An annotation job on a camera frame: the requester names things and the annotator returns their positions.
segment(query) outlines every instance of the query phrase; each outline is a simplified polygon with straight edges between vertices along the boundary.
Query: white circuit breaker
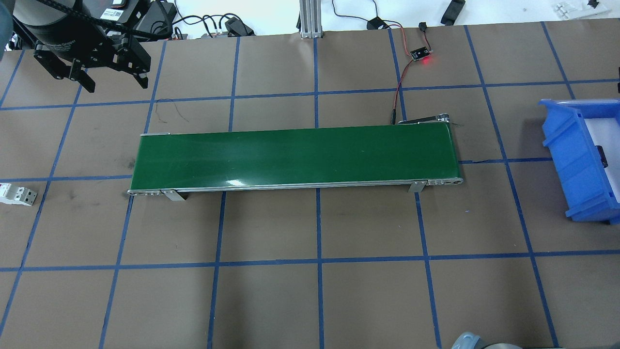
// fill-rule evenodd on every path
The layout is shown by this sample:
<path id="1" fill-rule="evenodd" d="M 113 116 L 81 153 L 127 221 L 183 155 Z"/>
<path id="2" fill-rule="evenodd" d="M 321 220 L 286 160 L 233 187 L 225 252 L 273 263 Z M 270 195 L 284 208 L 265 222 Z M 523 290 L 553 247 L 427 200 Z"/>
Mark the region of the white circuit breaker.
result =
<path id="1" fill-rule="evenodd" d="M 588 0 L 562 1 L 553 8 L 560 19 L 580 19 L 611 11 L 598 1 Z"/>
<path id="2" fill-rule="evenodd" d="M 9 205 L 32 206 L 37 192 L 11 183 L 0 183 L 0 202 Z"/>

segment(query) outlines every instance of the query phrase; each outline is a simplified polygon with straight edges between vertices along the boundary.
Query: blue tape grid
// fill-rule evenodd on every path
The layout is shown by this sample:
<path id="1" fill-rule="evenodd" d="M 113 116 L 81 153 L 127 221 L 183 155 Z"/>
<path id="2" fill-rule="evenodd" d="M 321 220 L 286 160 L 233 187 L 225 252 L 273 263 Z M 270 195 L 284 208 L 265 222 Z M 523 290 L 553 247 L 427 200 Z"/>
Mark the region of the blue tape grid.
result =
<path id="1" fill-rule="evenodd" d="M 6 96 L 8 95 L 9 89 L 11 88 L 11 84 L 17 74 L 17 69 L 20 66 L 20 63 L 24 57 L 24 53 L 20 54 L 20 57 L 16 63 L 16 66 L 11 74 L 9 82 L 5 91 L 2 94 L 2 99 L 0 100 L 0 111 L 13 111 L 13 110 L 31 110 L 31 109 L 54 109 L 54 108 L 71 108 L 71 112 L 69 113 L 69 117 L 67 119 L 67 123 L 64 128 L 63 136 L 60 140 L 60 144 L 58 147 L 58 151 L 56 153 L 56 157 L 50 170 L 50 175 L 48 177 L 42 178 L 6 178 L 0 179 L 0 181 L 6 182 L 31 182 L 31 181 L 44 181 L 46 182 L 45 190 L 43 192 L 40 206 L 37 211 L 37 215 L 35 216 L 35 220 L 33 223 L 33 227 L 31 229 L 28 244 L 24 251 L 22 261 L 19 267 L 12 268 L 0 268 L 0 272 L 17 272 L 13 288 L 11 290 L 11 294 L 9 296 L 9 300 L 7 302 L 7 306 L 2 316 L 2 322 L 0 322 L 0 336 L 4 331 L 6 326 L 7 317 L 9 315 L 11 304 L 14 300 L 17 287 L 19 285 L 20 278 L 24 272 L 31 271 L 70 271 L 70 270 L 114 270 L 114 276 L 112 279 L 112 285 L 110 287 L 110 295 L 107 304 L 107 310 L 104 318 L 104 325 L 102 327 L 102 333 L 100 336 L 99 347 L 102 348 L 105 343 L 105 334 L 107 331 L 107 326 L 109 323 L 110 313 L 112 310 L 113 297 L 115 292 L 115 286 L 118 280 L 118 272 L 120 270 L 145 270 L 145 269 L 163 269 L 163 268 L 214 268 L 213 275 L 213 289 L 211 293 L 211 309 L 210 309 L 210 322 L 208 328 L 208 343 L 207 347 L 212 348 L 213 346 L 213 328 L 215 325 L 215 310 L 216 310 L 216 296 L 217 296 L 217 284 L 218 284 L 218 275 L 219 275 L 219 267 L 220 266 L 255 266 L 255 265 L 291 265 L 291 264 L 316 264 L 317 265 L 317 282 L 318 282 L 318 303 L 319 303 L 319 343 L 320 347 L 324 348 L 324 319 L 323 319 L 323 290 L 322 290 L 322 264 L 324 263 L 369 263 L 369 262 L 384 262 L 384 261 L 424 261 L 425 269 L 427 273 L 427 284 L 428 284 L 428 293 L 430 298 L 430 305 L 433 317 L 433 326 L 435 329 L 435 338 L 436 344 L 439 348 L 441 348 L 441 337 L 440 337 L 440 329 L 438 325 L 438 317 L 436 313 L 435 306 L 435 297 L 433 292 L 433 284 L 432 284 L 432 274 L 430 269 L 430 261 L 433 260 L 467 260 L 467 259 L 493 259 L 493 258 L 530 258 L 533 266 L 534 275 L 536 278 L 536 282 L 538 285 L 539 293 L 541 296 L 543 308 L 545 311 L 545 315 L 547 318 L 547 324 L 549 326 L 549 331 L 552 337 L 552 341 L 555 347 L 558 347 L 559 344 L 557 342 L 557 336 L 553 327 L 553 321 L 551 319 L 551 314 L 549 312 L 549 308 L 547 306 L 546 298 L 544 295 L 544 289 L 541 282 L 540 275 L 538 273 L 538 267 L 536 264 L 536 257 L 544 258 L 544 257 L 556 257 L 556 256 L 588 256 L 588 255 L 618 255 L 620 254 L 620 250 L 592 250 L 592 251 L 558 251 L 558 252 L 534 252 L 531 246 L 531 242 L 529 240 L 529 235 L 525 223 L 525 218 L 523 217 L 523 213 L 521 210 L 521 205 L 518 199 L 518 195 L 516 192 L 516 187 L 514 184 L 514 180 L 510 171 L 510 163 L 516 162 L 532 162 L 532 161 L 552 161 L 550 158 L 515 158 L 509 159 L 506 157 L 506 153 L 503 147 L 502 138 L 500 135 L 499 128 L 497 126 L 497 122 L 495 120 L 495 115 L 493 113 L 493 109 L 490 103 L 489 95 L 487 93 L 487 88 L 489 87 L 504 87 L 504 86 L 535 86 L 535 85 L 555 85 L 555 84 L 565 84 L 567 89 L 569 90 L 571 98 L 575 98 L 571 84 L 590 84 L 590 83 L 617 83 L 618 79 L 589 79 L 589 80 L 568 80 L 565 71 L 560 62 L 559 56 L 553 46 L 553 42 L 551 40 L 551 36 L 547 31 L 545 23 L 541 22 L 542 29 L 547 38 L 551 51 L 553 53 L 554 58 L 556 59 L 556 63 L 560 72 L 562 74 L 562 81 L 549 81 L 549 82 L 532 82 L 532 83 L 500 83 L 500 84 L 485 84 L 484 77 L 482 75 L 482 71 L 480 69 L 479 62 L 477 60 L 476 51 L 474 49 L 473 42 L 471 40 L 471 36 L 469 34 L 469 29 L 467 26 L 464 26 L 464 30 L 467 36 L 467 40 L 470 45 L 470 49 L 472 55 L 474 57 L 474 62 L 476 64 L 476 69 L 479 74 L 480 84 L 465 84 L 465 85 L 446 85 L 446 86 L 421 86 L 421 87 L 408 87 L 402 88 L 399 93 L 399 98 L 401 100 L 401 112 L 403 119 L 406 120 L 406 111 L 403 100 L 403 91 L 416 91 L 416 90 L 429 90 L 429 89 L 460 89 L 460 88 L 482 88 L 485 100 L 487 101 L 487 107 L 489 108 L 490 116 L 494 125 L 495 133 L 498 139 L 498 143 L 500 145 L 502 159 L 489 159 L 484 161 L 472 161 L 472 160 L 463 160 L 460 161 L 463 165 L 477 164 L 477 163 L 503 163 L 507 170 L 508 179 L 510 182 L 511 190 L 513 193 L 513 197 L 515 199 L 515 204 L 517 207 L 518 215 L 520 218 L 521 226 L 523 229 L 524 238 L 526 240 L 526 244 L 528 247 L 527 253 L 494 253 L 494 254 L 473 254 L 473 255 L 429 255 L 428 248 L 426 244 L 424 224 L 423 224 L 423 214 L 422 214 L 422 205 L 420 202 L 419 194 L 415 195 L 415 204 L 418 212 L 418 224 L 420 226 L 420 238 L 422 241 L 422 256 L 382 256 L 382 257 L 361 257 L 361 258 L 323 258 L 322 250 L 321 250 L 321 190 L 316 190 L 316 211 L 317 211 L 317 258 L 311 259 L 298 259 L 298 260 L 259 260 L 259 261 L 231 261 L 231 262 L 222 262 L 220 261 L 221 256 L 221 243 L 222 243 L 222 235 L 223 235 L 223 224 L 224 224 L 224 209 L 226 205 L 226 193 L 222 194 L 221 199 L 221 207 L 220 207 L 220 217 L 219 217 L 219 229 L 218 229 L 218 242 L 216 247 L 216 261 L 212 263 L 162 263 L 162 264 L 150 264 L 150 265 L 123 265 L 121 264 L 122 254 L 124 249 L 124 243 L 126 239 L 126 233 L 128 224 L 131 216 L 131 208 L 133 205 L 133 198 L 131 197 L 128 201 L 127 212 L 125 216 L 125 223 L 123 224 L 123 232 L 120 241 L 120 246 L 118 249 L 117 262 L 114 265 L 83 265 L 83 266 L 25 266 L 25 262 L 27 260 L 30 247 L 32 245 L 32 241 L 34 238 L 34 234 L 37 229 L 38 221 L 41 216 L 41 212 L 45 205 L 45 199 L 47 198 L 48 190 L 51 182 L 54 181 L 88 181 L 88 180 L 107 180 L 107 179 L 127 179 L 131 178 L 130 175 L 120 175 L 120 176 L 75 176 L 75 177 L 56 177 L 54 176 L 54 172 L 56 170 L 56 166 L 58 164 L 58 160 L 60 159 L 60 154 L 64 145 L 64 141 L 66 139 L 69 127 L 71 125 L 71 120 L 73 119 L 75 108 L 77 107 L 89 107 L 89 106 L 112 106 L 112 105 L 122 105 L 122 104 L 149 104 L 149 112 L 146 119 L 146 123 L 144 126 L 144 132 L 148 132 L 149 123 L 151 120 L 151 115 L 153 113 L 153 105 L 155 102 L 185 102 L 185 101 L 208 101 L 208 100 L 221 100 L 228 99 L 231 101 L 230 108 L 230 116 L 229 116 L 229 130 L 232 130 L 233 126 L 233 116 L 234 116 L 234 101 L 235 99 L 249 99 L 249 98 L 265 98 L 265 97 L 287 97 L 287 96 L 314 96 L 315 109 L 314 109 L 314 120 L 315 127 L 319 126 L 319 96 L 327 95 L 327 94 L 355 94 L 355 93 L 380 93 L 380 92 L 394 92 L 395 88 L 386 88 L 386 89 L 358 89 L 358 90 L 345 90 L 345 91 L 319 91 L 318 85 L 318 54 L 317 54 L 317 39 L 314 39 L 313 42 L 313 55 L 314 55 L 314 91 L 313 92 L 305 92 L 305 93 L 280 93 L 280 94 L 254 94 L 254 95 L 236 95 L 236 79 L 237 79 L 237 66 L 239 61 L 239 46 L 240 46 L 240 38 L 237 38 L 236 43 L 236 52 L 235 52 L 235 61 L 234 61 L 234 72 L 233 72 L 233 82 L 232 82 L 232 91 L 230 96 L 215 96 L 215 97 L 193 97 L 193 98 L 177 98 L 177 99 L 163 99 L 156 100 L 156 91 L 157 86 L 159 84 L 159 77 L 161 74 L 162 64 L 164 60 L 164 54 L 166 51 L 166 43 L 163 43 L 162 52 L 159 60 L 159 66 L 157 68 L 157 76 L 154 83 L 153 93 L 150 100 L 142 100 L 142 101 L 123 101 L 123 102 L 102 102 L 102 103 L 78 103 L 78 99 L 81 93 L 81 87 L 78 88 L 76 93 L 76 97 L 72 104 L 59 104 L 59 105 L 49 105 L 49 106 L 24 106 L 24 107 L 2 107 Z M 394 44 L 394 38 L 392 36 L 391 30 L 388 30 L 388 36 L 392 48 L 392 57 L 394 59 L 394 67 L 397 76 L 397 80 L 400 77 L 400 69 L 398 65 L 398 60 L 396 56 L 396 47 Z"/>
<path id="2" fill-rule="evenodd" d="M 510 162 L 508 161 L 508 158 L 506 156 L 506 151 L 504 149 L 503 146 L 503 141 L 502 141 L 502 135 L 500 134 L 500 129 L 499 126 L 497 125 L 497 120 L 495 119 L 495 113 L 493 112 L 493 107 L 491 106 L 491 100 L 489 98 L 489 93 L 487 91 L 487 86 L 484 83 L 484 77 L 482 75 L 482 70 L 480 69 L 480 64 L 478 62 L 478 57 L 476 55 L 476 49 L 474 48 L 474 43 L 471 40 L 471 36 L 469 34 L 469 29 L 468 27 L 465 25 L 464 27 L 465 30 L 465 34 L 467 36 L 467 41 L 469 42 L 469 47 L 471 49 L 471 53 L 472 56 L 474 57 L 474 63 L 476 64 L 476 70 L 478 71 L 478 76 L 480 78 L 480 83 L 482 84 L 482 92 L 484 93 L 484 98 L 487 102 L 487 107 L 489 108 L 489 114 L 491 117 L 491 121 L 493 122 L 493 128 L 495 129 L 495 134 L 497 136 L 497 142 L 499 143 L 500 146 L 500 150 L 502 153 L 502 159 L 504 162 L 504 165 L 506 167 L 506 173 L 508 175 L 508 181 L 510 182 L 510 189 L 512 190 L 512 195 L 513 198 L 515 200 L 515 204 L 516 204 L 516 210 L 517 213 L 519 215 L 519 220 L 521 222 L 521 228 L 523 229 L 523 237 L 525 239 L 525 244 L 528 247 L 528 253 L 529 253 L 529 258 L 531 260 L 532 263 L 532 269 L 534 271 L 534 277 L 536 278 L 536 284 L 538 285 L 538 292 L 540 293 L 540 298 L 541 298 L 541 302 L 542 302 L 542 308 L 544 310 L 545 313 L 545 317 L 547 319 L 547 326 L 549 327 L 549 333 L 551 334 L 551 340 L 553 342 L 554 347 L 558 347 L 558 341 L 557 341 L 557 335 L 556 335 L 556 330 L 555 327 L 553 325 L 553 320 L 551 319 L 551 313 L 549 312 L 549 306 L 547 305 L 547 298 L 545 296 L 544 293 L 544 288 L 543 288 L 543 282 L 541 281 L 541 277 L 540 277 L 540 273 L 538 272 L 538 264 L 536 263 L 536 257 L 534 255 L 534 250 L 532 249 L 532 244 L 531 241 L 529 239 L 529 233 L 528 233 L 528 228 L 525 224 L 525 218 L 523 217 L 523 210 L 521 209 L 521 202 L 519 200 L 519 195 L 517 194 L 516 191 L 516 186 L 515 186 L 515 181 L 513 179 L 512 176 L 512 171 L 510 170 Z M 545 33 L 548 37 L 549 40 L 549 44 L 552 45 L 551 43 L 551 38 L 548 36 L 548 33 L 546 32 L 545 29 Z M 557 63 L 558 65 L 560 65 L 560 61 L 559 58 L 557 57 L 557 54 L 555 54 L 555 49 L 551 46 L 554 55 L 556 57 Z M 564 81 L 567 81 L 566 79 L 566 75 L 564 75 L 564 71 L 562 70 L 561 66 L 560 66 L 560 70 L 562 71 L 563 77 L 564 77 Z"/>

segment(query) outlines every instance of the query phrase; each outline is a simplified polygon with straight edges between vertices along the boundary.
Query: blue storage crate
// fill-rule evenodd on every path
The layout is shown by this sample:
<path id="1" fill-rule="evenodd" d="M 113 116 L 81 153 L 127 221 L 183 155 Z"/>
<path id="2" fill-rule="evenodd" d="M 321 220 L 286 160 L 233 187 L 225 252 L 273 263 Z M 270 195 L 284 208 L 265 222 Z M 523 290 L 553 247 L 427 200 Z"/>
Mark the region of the blue storage crate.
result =
<path id="1" fill-rule="evenodd" d="M 543 126 L 560 183 L 576 222 L 620 223 L 620 99 L 543 99 Z M 597 145 L 603 147 L 607 167 Z"/>

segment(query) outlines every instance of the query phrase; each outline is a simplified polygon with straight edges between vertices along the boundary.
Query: green belt surface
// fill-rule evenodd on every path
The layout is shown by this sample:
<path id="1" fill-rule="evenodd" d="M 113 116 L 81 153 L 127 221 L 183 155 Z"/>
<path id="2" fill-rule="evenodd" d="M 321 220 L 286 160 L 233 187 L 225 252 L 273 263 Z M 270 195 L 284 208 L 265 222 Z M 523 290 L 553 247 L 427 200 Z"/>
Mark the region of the green belt surface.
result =
<path id="1" fill-rule="evenodd" d="M 459 178 L 449 124 L 144 135 L 130 194 Z"/>

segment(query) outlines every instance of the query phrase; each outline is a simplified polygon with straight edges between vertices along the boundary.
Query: blue tape line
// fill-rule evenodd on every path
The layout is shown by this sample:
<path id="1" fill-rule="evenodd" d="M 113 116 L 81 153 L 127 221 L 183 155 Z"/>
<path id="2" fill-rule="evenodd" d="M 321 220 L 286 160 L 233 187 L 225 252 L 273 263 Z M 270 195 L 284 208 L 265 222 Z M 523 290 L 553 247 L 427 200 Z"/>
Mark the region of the blue tape line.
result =
<path id="1" fill-rule="evenodd" d="M 596 83 L 617 83 L 620 79 L 593 79 L 593 80 L 573 80 L 570 84 L 596 84 Z M 533 83 L 501 83 L 501 84 L 486 84 L 489 87 L 507 87 L 507 86 L 532 86 L 532 85 L 562 85 L 565 81 L 546 81 L 546 82 L 533 82 Z M 481 84 L 465 84 L 465 85 L 440 85 L 440 86 L 417 86 L 417 87 L 401 87 L 403 91 L 421 91 L 421 90 L 434 90 L 434 89 L 461 89 L 461 88 L 481 88 Z M 394 92 L 396 88 L 377 88 L 377 89 L 351 89 L 341 91 L 318 91 L 318 92 L 300 92 L 300 93 L 273 93 L 273 94 L 247 94 L 241 96 L 235 96 L 235 99 L 251 99 L 251 98 L 271 98 L 271 97 L 296 97 L 296 96 L 313 96 L 315 94 L 358 94 L 358 93 L 378 93 L 378 92 Z M 156 99 L 155 103 L 172 103 L 172 102 L 192 102 L 192 101 L 214 101 L 214 100 L 227 100 L 230 96 L 215 96 L 215 97 L 188 97 L 188 98 L 164 98 Z M 148 104 L 150 100 L 144 101 L 125 101 L 125 102 L 101 102 L 101 103 L 77 103 L 77 104 L 58 104 L 48 106 L 25 106 L 25 107 L 0 107 L 0 111 L 19 111 L 19 110 L 33 110 L 33 109 L 54 109 L 54 108 L 70 108 L 76 107 L 97 107 L 97 106 L 116 106 L 124 104 Z"/>
<path id="2" fill-rule="evenodd" d="M 312 42 L 312 60 L 314 62 L 314 128 L 319 128 L 319 50 L 317 38 Z"/>
<path id="3" fill-rule="evenodd" d="M 367 262 L 387 262 L 387 261 L 423 261 L 424 256 L 382 256 L 382 257 L 338 257 L 323 258 L 325 263 L 367 263 Z"/>
<path id="4" fill-rule="evenodd" d="M 50 181 L 107 181 L 112 179 L 129 179 L 130 174 L 120 174 L 118 176 L 77 176 L 77 177 L 51 177 Z"/>
<path id="5" fill-rule="evenodd" d="M 533 83 L 499 83 L 499 84 L 486 84 L 488 88 L 494 87 L 510 87 L 510 86 L 544 86 L 544 85 L 563 85 L 564 81 L 537 81 Z"/>
<path id="6" fill-rule="evenodd" d="M 620 255 L 620 250 L 534 252 L 537 257 Z"/>
<path id="7" fill-rule="evenodd" d="M 101 336 L 99 337 L 99 349 L 103 349 L 105 343 L 105 335 L 108 330 L 108 323 L 110 322 L 110 313 L 112 311 L 112 302 L 114 301 L 114 294 L 116 292 L 116 285 L 118 281 L 118 266 L 123 259 L 123 250 L 125 249 L 125 239 L 127 238 L 127 228 L 129 227 L 129 220 L 131 217 L 131 208 L 133 207 L 133 196 L 129 197 L 127 203 L 127 212 L 125 213 L 125 223 L 123 224 L 123 232 L 121 233 L 120 244 L 118 246 L 117 262 L 114 266 L 114 275 L 112 276 L 112 285 L 110 286 L 110 295 L 108 297 L 108 304 L 105 308 L 104 325 L 101 328 Z"/>
<path id="8" fill-rule="evenodd" d="M 235 93 L 237 89 L 237 67 L 239 66 L 239 44 L 241 43 L 240 37 L 237 37 L 237 47 L 234 52 L 234 68 L 232 70 L 232 90 L 231 90 L 231 110 L 228 117 L 228 132 L 232 132 L 233 117 L 234 117 L 234 100 L 236 98 Z"/>
<path id="9" fill-rule="evenodd" d="M 422 203 L 420 193 L 415 193 L 415 208 L 418 211 L 418 225 L 420 226 L 420 241 L 422 242 L 422 253 L 424 254 L 424 268 L 427 275 L 428 298 L 430 300 L 430 312 L 433 316 L 433 328 L 435 329 L 435 341 L 437 348 L 441 348 L 441 335 L 439 331 L 439 319 L 437 317 L 437 306 L 435 305 L 435 291 L 433 289 L 433 276 L 430 271 L 430 259 L 426 243 L 426 233 L 424 231 L 424 218 L 422 217 Z"/>
<path id="10" fill-rule="evenodd" d="M 183 269 L 183 268 L 212 268 L 215 262 L 196 263 L 158 263 L 158 264 L 127 264 L 120 265 L 120 270 L 143 270 L 143 269 Z"/>
<path id="11" fill-rule="evenodd" d="M 403 91 L 418 91 L 418 90 L 428 90 L 428 89 L 456 89 L 456 88 L 481 88 L 481 84 L 470 84 L 470 85 L 446 85 L 446 86 L 417 86 L 417 87 L 401 87 Z"/>
<path id="12" fill-rule="evenodd" d="M 40 178 L 1 178 L 0 183 L 8 183 L 8 182 L 47 182 L 49 181 L 49 177 L 40 177 Z"/>
<path id="13" fill-rule="evenodd" d="M 224 212 L 226 210 L 226 192 L 222 193 L 219 206 L 218 244 L 215 248 L 215 267 L 213 269 L 213 288 L 211 289 L 211 309 L 209 311 L 209 329 L 206 338 L 207 349 L 213 348 L 213 329 L 215 328 L 215 306 L 218 297 L 219 261 L 222 255 L 222 236 L 224 235 Z"/>
<path id="14" fill-rule="evenodd" d="M 255 266 L 255 265 L 290 265 L 290 264 L 316 264 L 315 258 L 300 260 L 257 260 L 257 261 L 220 261 L 218 266 Z"/>
<path id="15" fill-rule="evenodd" d="M 357 93 L 376 93 L 376 92 L 394 92 L 395 88 L 374 88 L 374 89 L 347 89 L 342 91 L 318 91 L 319 95 L 324 94 L 357 94 Z"/>
<path id="16" fill-rule="evenodd" d="M 3 107 L 0 111 L 29 111 L 34 109 L 57 109 L 57 108 L 70 108 L 72 104 L 55 104 L 52 106 L 27 106 L 27 107 Z"/>
<path id="17" fill-rule="evenodd" d="M 19 65 L 22 63 L 22 59 L 23 59 L 25 53 L 26 53 L 26 51 L 22 50 L 22 53 L 19 55 L 19 58 L 17 59 L 17 63 L 15 64 L 15 68 L 13 69 L 13 73 L 11 74 L 11 77 L 9 78 L 9 82 L 6 84 L 6 88 L 4 89 L 4 93 L 2 94 L 2 99 L 0 99 L 0 107 L 4 104 L 4 100 L 6 99 L 6 95 L 9 94 L 9 89 L 11 88 L 11 84 L 13 83 L 13 79 L 15 78 L 15 75 L 17 74 L 17 69 L 19 68 Z"/>
<path id="18" fill-rule="evenodd" d="M 316 189 L 316 258 L 319 296 L 319 348 L 325 348 L 325 321 L 323 316 L 323 251 L 321 227 L 321 189 Z"/>
<path id="19" fill-rule="evenodd" d="M 77 90 L 78 91 L 76 93 L 74 104 L 79 99 L 79 95 L 82 92 L 82 86 L 78 87 Z M 58 165 L 58 160 L 60 159 L 60 153 L 63 151 L 64 140 L 66 139 L 67 133 L 69 132 L 69 126 L 71 125 L 71 120 L 73 119 L 74 113 L 75 113 L 75 107 L 71 108 L 71 112 L 69 113 L 69 117 L 67 118 L 67 122 L 65 123 L 63 135 L 60 138 L 60 143 L 58 144 L 58 150 L 56 151 L 56 156 L 54 157 L 54 163 L 51 166 L 50 177 L 54 176 L 54 171 L 56 170 L 56 166 Z M 24 250 L 24 254 L 22 255 L 22 261 L 21 261 L 21 264 L 19 265 L 17 276 L 15 277 L 15 281 L 13 282 L 13 288 L 11 289 L 11 295 L 9 296 L 9 300 L 7 301 L 6 308 L 4 309 L 4 314 L 2 315 L 2 322 L 0 322 L 0 337 L 2 337 L 4 327 L 6 326 L 6 320 L 9 317 L 9 311 L 11 310 L 13 299 L 15 298 L 17 286 L 19 285 L 19 281 L 22 278 L 22 273 L 24 272 L 24 266 L 26 265 L 26 259 L 28 258 L 28 254 L 30 253 L 30 248 L 32 247 L 32 241 L 34 240 L 35 232 L 37 231 L 37 226 L 41 218 L 41 212 L 43 211 L 43 207 L 45 205 L 45 199 L 47 198 L 47 193 L 50 190 L 50 184 L 51 184 L 51 181 L 46 182 L 45 190 L 43 192 L 43 196 L 41 198 L 41 202 L 37 210 L 37 215 L 35 216 L 34 223 L 32 224 L 32 229 L 30 230 L 30 235 L 28 236 L 28 243 L 26 244 L 26 249 Z"/>
<path id="20" fill-rule="evenodd" d="M 503 142 L 502 142 L 502 135 L 500 133 L 500 129 L 499 126 L 497 125 L 497 120 L 495 119 L 495 113 L 493 112 L 493 107 L 491 106 L 491 100 L 489 98 L 489 93 L 487 91 L 487 87 L 484 83 L 484 77 L 482 75 L 482 70 L 480 69 L 480 64 L 478 62 L 478 57 L 476 55 L 476 49 L 474 48 L 474 43 L 471 40 L 471 36 L 469 35 L 469 29 L 467 28 L 466 25 L 463 26 L 464 30 L 465 30 L 465 34 L 467 36 L 467 41 L 469 42 L 469 48 L 471 49 L 471 53 L 472 56 L 474 57 L 474 63 L 476 64 L 476 70 L 478 71 L 478 76 L 480 78 L 480 83 L 482 84 L 482 91 L 484 92 L 484 98 L 487 102 L 487 107 L 489 108 L 489 114 L 491 116 L 491 121 L 493 123 L 493 128 L 495 129 L 495 135 L 497 136 L 497 142 L 500 146 L 500 151 L 502 153 L 502 159 L 504 159 L 505 161 L 505 167 L 506 167 L 506 174 L 508 175 L 508 182 L 510 183 L 510 189 L 512 191 L 512 195 L 513 195 L 513 199 L 515 200 L 515 205 L 516 205 L 516 210 L 517 213 L 519 215 L 519 220 L 521 222 L 521 228 L 523 230 L 523 238 L 525 239 L 525 244 L 528 247 L 528 255 L 530 257 L 531 263 L 532 263 L 532 269 L 534 272 L 534 278 L 536 279 L 536 284 L 538 285 L 538 292 L 541 298 L 541 302 L 542 302 L 542 308 L 543 311 L 545 313 L 545 317 L 547 319 L 547 325 L 549 327 L 549 333 L 551 334 L 551 340 L 553 342 L 554 347 L 559 347 L 558 341 L 557 341 L 557 335 L 556 335 L 556 330 L 555 327 L 553 325 L 553 320 L 551 319 L 551 313 L 549 312 L 549 307 L 547 305 L 547 299 L 544 293 L 544 289 L 543 289 L 543 284 L 540 278 L 540 273 L 538 272 L 538 265 L 536 264 L 536 257 L 534 256 L 533 253 L 533 249 L 532 249 L 532 244 L 531 241 L 529 239 L 529 233 L 528 233 L 528 228 L 525 224 L 525 218 L 523 217 L 523 210 L 521 209 L 521 203 L 519 201 L 519 195 L 516 191 L 516 186 L 515 186 L 515 181 L 513 179 L 512 176 L 512 171 L 510 170 L 510 163 L 508 162 L 508 158 L 506 156 L 506 151 L 504 149 L 503 146 Z"/>
<path id="21" fill-rule="evenodd" d="M 551 41 L 551 36 L 549 35 L 549 31 L 547 30 L 547 26 L 544 22 L 541 22 L 542 31 L 544 32 L 544 36 L 547 38 L 547 42 L 549 43 L 549 47 L 551 48 L 551 52 L 553 53 L 553 57 L 556 59 L 557 67 L 560 68 L 560 73 L 562 74 L 562 79 L 564 79 L 564 83 L 566 84 L 566 88 L 569 90 L 570 98 L 575 99 L 575 94 L 573 93 L 573 89 L 570 87 L 569 79 L 566 77 L 566 73 L 564 72 L 564 68 L 562 67 L 562 63 L 560 62 L 560 57 L 557 55 L 557 51 L 555 46 L 553 46 L 553 42 Z"/>
<path id="22" fill-rule="evenodd" d="M 492 260 L 497 258 L 524 258 L 529 257 L 529 253 L 484 253 L 480 255 L 434 255 L 428 259 L 432 261 L 445 260 Z"/>
<path id="23" fill-rule="evenodd" d="M 80 94 L 82 93 L 82 86 L 77 88 L 77 93 L 75 100 L 73 103 L 77 103 Z M 71 126 L 71 121 L 73 120 L 73 115 L 76 112 L 76 107 L 71 108 L 71 112 L 69 112 L 69 117 L 67 118 L 67 123 L 64 125 L 63 136 L 60 138 L 60 144 L 58 145 L 58 151 L 56 152 L 56 157 L 54 158 L 54 163 L 51 166 L 50 177 L 54 177 L 54 172 L 56 172 L 56 166 L 58 166 L 58 160 L 60 160 L 60 153 L 63 150 L 64 141 L 67 139 L 67 134 L 69 133 L 69 128 Z"/>
<path id="24" fill-rule="evenodd" d="M 77 103 L 76 107 L 102 107 L 102 106 L 125 106 L 128 104 L 148 104 L 150 100 L 142 101 L 122 101 L 122 102 L 100 102 L 100 103 Z"/>
<path id="25" fill-rule="evenodd" d="M 271 94 L 245 94 L 242 96 L 235 96 L 235 99 L 252 99 L 252 98 L 272 98 L 272 97 L 299 97 L 299 96 L 314 96 L 314 92 L 297 92 L 297 93 L 271 93 Z"/>
<path id="26" fill-rule="evenodd" d="M 108 179 L 128 179 L 130 174 L 118 176 L 78 176 L 78 177 L 39 177 L 39 178 L 0 178 L 0 183 L 6 182 L 55 182 L 55 181 L 105 181 Z"/>
<path id="27" fill-rule="evenodd" d="M 552 158 L 517 158 L 517 159 L 507 159 L 508 162 L 542 162 L 542 161 L 553 161 Z"/>
<path id="28" fill-rule="evenodd" d="M 396 84 L 401 80 L 401 69 L 398 67 L 398 57 L 396 57 L 396 47 L 394 46 L 394 37 L 392 36 L 392 29 L 389 29 L 387 32 L 389 36 L 389 44 L 392 47 L 392 57 L 394 59 L 394 68 L 396 69 Z M 402 87 L 398 91 L 398 97 L 401 99 L 401 114 L 402 120 L 407 120 L 407 111 L 405 110 L 405 100 L 403 99 Z"/>
<path id="29" fill-rule="evenodd" d="M 115 265 L 25 266 L 24 271 L 114 270 Z"/>
<path id="30" fill-rule="evenodd" d="M 565 257 L 565 256 L 605 256 L 620 255 L 620 250 L 590 250 L 590 251 L 549 251 L 534 252 L 536 257 Z M 499 258 L 527 258 L 528 252 L 520 253 L 482 253 L 472 255 L 429 255 L 424 256 L 379 256 L 379 257 L 337 257 L 321 258 L 322 264 L 334 263 L 380 263 L 390 261 L 423 261 L 426 258 L 432 261 L 439 260 L 488 260 Z M 22 270 L 29 271 L 71 271 L 71 270 L 142 270 L 142 269 L 174 269 L 174 268 L 212 268 L 216 266 L 257 266 L 257 265 L 304 265 L 317 264 L 317 258 L 303 258 L 297 260 L 256 260 L 256 261 L 220 261 L 195 263 L 157 263 L 157 264 L 127 264 L 127 265 L 74 265 L 74 266 L 25 266 Z M 0 268 L 0 273 L 18 271 L 17 267 Z"/>
<path id="31" fill-rule="evenodd" d="M 155 76 L 155 82 L 153 83 L 153 93 L 151 93 L 151 100 L 149 101 L 149 111 L 146 114 L 146 123 L 144 123 L 145 134 L 149 133 L 149 126 L 151 125 L 151 116 L 153 114 L 153 105 L 155 105 L 155 96 L 157 95 L 157 87 L 159 86 L 159 77 L 161 75 L 161 67 L 164 65 L 164 55 L 166 54 L 166 43 L 161 46 L 161 55 L 159 56 L 159 65 L 157 66 L 157 75 Z"/>
<path id="32" fill-rule="evenodd" d="M 570 84 L 600 84 L 600 83 L 617 83 L 620 79 L 594 79 L 594 80 L 569 80 Z"/>

